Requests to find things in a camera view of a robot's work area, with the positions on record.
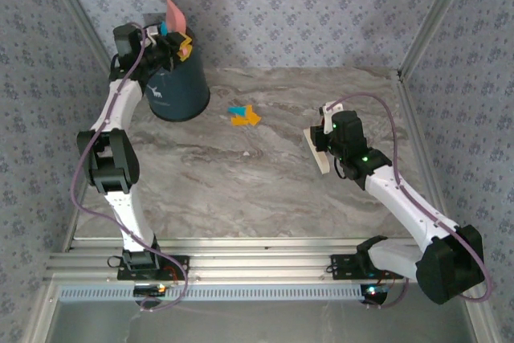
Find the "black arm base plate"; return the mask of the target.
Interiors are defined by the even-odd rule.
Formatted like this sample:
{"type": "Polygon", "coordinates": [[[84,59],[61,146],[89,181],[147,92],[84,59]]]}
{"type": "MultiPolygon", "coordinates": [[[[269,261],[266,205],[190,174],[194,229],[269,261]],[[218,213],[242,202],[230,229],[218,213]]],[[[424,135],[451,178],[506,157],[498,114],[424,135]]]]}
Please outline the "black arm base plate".
{"type": "Polygon", "coordinates": [[[359,254],[331,255],[325,268],[334,280],[392,280],[402,276],[375,268],[368,257],[359,254]]]}
{"type": "Polygon", "coordinates": [[[183,281],[189,272],[190,257],[187,255],[173,255],[177,263],[172,263],[159,255],[135,254],[122,259],[117,269],[118,280],[160,280],[183,281]]]}

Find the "aluminium extrusion rail bed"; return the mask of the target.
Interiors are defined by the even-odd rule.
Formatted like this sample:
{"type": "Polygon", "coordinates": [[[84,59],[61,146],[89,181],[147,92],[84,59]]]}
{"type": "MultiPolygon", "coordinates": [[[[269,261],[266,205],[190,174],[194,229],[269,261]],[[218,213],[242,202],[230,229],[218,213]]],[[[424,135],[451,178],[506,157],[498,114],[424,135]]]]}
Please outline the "aluminium extrusion rail bed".
{"type": "MultiPolygon", "coordinates": [[[[361,239],[343,238],[178,238],[162,239],[169,255],[190,257],[192,284],[321,284],[330,255],[353,254],[361,239]]],[[[78,238],[67,252],[51,254],[45,280],[114,282],[107,265],[121,251],[120,239],[78,238]]]]}

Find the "small controller board with LEDs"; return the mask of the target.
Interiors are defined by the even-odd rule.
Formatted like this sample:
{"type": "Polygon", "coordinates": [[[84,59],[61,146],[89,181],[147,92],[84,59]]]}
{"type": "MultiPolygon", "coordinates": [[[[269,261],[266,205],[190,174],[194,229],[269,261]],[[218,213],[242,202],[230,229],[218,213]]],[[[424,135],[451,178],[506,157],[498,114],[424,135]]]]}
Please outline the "small controller board with LEDs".
{"type": "Polygon", "coordinates": [[[134,297],[161,297],[166,294],[164,284],[136,284],[133,289],[134,297]]]}
{"type": "Polygon", "coordinates": [[[390,287],[385,284],[362,284],[361,303],[369,307],[381,308],[386,302],[389,291],[390,287]]]}

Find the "aluminium frame post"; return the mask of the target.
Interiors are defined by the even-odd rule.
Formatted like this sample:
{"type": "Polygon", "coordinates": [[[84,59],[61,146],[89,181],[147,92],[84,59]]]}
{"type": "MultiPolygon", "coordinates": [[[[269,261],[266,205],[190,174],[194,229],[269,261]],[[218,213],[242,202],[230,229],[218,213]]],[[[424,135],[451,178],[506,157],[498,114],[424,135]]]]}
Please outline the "aluminium frame post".
{"type": "Polygon", "coordinates": [[[80,0],[62,0],[71,14],[75,25],[84,38],[86,44],[96,58],[101,71],[107,76],[110,72],[111,57],[96,33],[92,21],[88,17],[80,0]]]}
{"type": "Polygon", "coordinates": [[[443,18],[454,0],[434,0],[428,9],[426,17],[415,35],[401,66],[398,68],[398,77],[402,82],[407,81],[422,58],[430,41],[437,32],[443,18]]]}

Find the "grey sheet metal panel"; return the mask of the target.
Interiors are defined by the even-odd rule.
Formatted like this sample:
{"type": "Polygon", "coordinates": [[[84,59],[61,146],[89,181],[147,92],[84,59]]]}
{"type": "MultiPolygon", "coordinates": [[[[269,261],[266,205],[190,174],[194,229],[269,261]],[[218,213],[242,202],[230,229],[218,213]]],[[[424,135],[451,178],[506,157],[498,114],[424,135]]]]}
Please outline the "grey sheet metal panel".
{"type": "Polygon", "coordinates": [[[142,312],[133,302],[63,303],[45,343],[478,343],[460,304],[410,296],[357,302],[198,302],[142,312]]]}

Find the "pink plastic dustpan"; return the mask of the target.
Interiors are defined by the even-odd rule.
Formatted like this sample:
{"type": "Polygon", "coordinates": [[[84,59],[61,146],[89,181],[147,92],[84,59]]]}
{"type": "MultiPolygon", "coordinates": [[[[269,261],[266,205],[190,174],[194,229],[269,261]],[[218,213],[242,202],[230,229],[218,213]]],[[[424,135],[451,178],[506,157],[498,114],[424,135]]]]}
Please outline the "pink plastic dustpan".
{"type": "Polygon", "coordinates": [[[165,0],[166,2],[166,12],[165,12],[165,23],[168,28],[168,34],[172,34],[174,37],[181,36],[182,34],[186,34],[186,17],[182,13],[182,11],[175,5],[172,0],[165,0]]]}

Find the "cream hand brush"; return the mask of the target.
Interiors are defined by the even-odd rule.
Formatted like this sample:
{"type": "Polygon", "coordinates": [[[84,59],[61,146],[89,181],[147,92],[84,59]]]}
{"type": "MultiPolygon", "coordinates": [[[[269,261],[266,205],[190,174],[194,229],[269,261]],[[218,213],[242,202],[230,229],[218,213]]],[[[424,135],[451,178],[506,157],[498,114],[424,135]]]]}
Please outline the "cream hand brush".
{"type": "Polygon", "coordinates": [[[330,172],[330,164],[328,158],[324,152],[318,152],[312,143],[310,136],[310,129],[304,129],[304,138],[307,142],[308,149],[310,150],[312,157],[321,174],[328,174],[330,172]]]}

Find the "dark blue deer trash bin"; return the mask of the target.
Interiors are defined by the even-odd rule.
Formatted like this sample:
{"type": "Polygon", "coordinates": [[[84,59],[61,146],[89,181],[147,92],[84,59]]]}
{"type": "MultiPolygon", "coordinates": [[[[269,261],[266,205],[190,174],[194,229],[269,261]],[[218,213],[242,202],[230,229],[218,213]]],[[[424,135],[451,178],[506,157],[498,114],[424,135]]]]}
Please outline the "dark blue deer trash bin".
{"type": "Polygon", "coordinates": [[[200,115],[210,102],[201,51],[196,47],[194,32],[187,27],[192,39],[192,52],[172,71],[160,70],[146,87],[149,107],[158,118],[170,122],[191,120],[200,115]]]}

